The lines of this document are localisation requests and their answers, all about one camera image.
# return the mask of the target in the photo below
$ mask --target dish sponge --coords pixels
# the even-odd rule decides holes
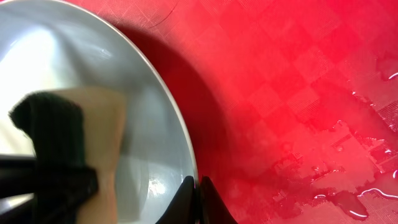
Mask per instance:
[[[79,209],[77,224],[117,223],[114,176],[126,119],[126,101],[99,87],[34,93],[10,113],[32,139],[37,165],[90,167],[98,193]]]

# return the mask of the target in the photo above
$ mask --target red tablecloth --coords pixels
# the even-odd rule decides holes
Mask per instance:
[[[398,223],[397,0],[71,2],[153,63],[239,223]]]

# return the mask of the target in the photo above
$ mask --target water droplet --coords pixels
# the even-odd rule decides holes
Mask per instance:
[[[395,73],[395,74],[391,75],[388,79],[392,79],[392,78],[396,77],[397,75],[398,75],[398,73]]]
[[[337,146],[337,147],[336,147],[336,150],[337,150],[338,152],[341,152],[342,150],[344,150],[344,148],[343,148],[343,146]]]

